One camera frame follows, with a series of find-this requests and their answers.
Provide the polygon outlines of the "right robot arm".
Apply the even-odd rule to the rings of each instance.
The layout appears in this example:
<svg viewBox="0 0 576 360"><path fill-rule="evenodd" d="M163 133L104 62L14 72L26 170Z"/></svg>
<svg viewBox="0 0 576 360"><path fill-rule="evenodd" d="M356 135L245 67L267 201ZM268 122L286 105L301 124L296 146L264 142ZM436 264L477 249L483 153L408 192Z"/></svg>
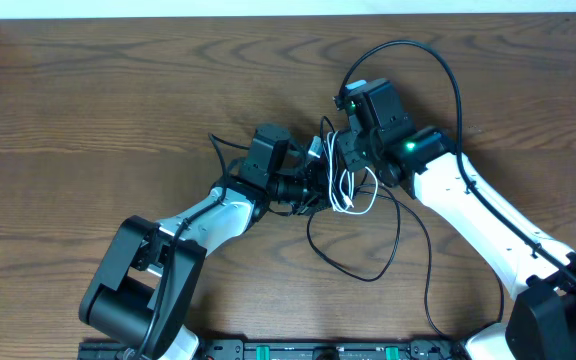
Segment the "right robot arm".
<svg viewBox="0 0 576 360"><path fill-rule="evenodd" d="M576 252L543 232L497 193L441 130L419 130L386 79L341 90L350 127L336 138L345 166L374 166L387 186L452 225L493 269L514 301L510 319L460 346L469 359L576 359Z"/></svg>

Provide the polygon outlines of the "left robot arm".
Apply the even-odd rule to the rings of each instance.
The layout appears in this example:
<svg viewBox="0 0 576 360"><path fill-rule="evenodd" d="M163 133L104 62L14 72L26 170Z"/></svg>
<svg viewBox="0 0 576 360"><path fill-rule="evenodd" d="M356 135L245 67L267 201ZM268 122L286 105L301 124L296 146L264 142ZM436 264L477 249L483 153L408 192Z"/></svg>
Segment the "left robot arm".
<svg viewBox="0 0 576 360"><path fill-rule="evenodd" d="M249 230L273 202L292 215L324 207L324 142L299 144L277 125L256 128L245 157L222 163L208 195L180 214L119 226L79 307L80 320L119 342L117 359L190 359L184 326L205 259Z"/></svg>

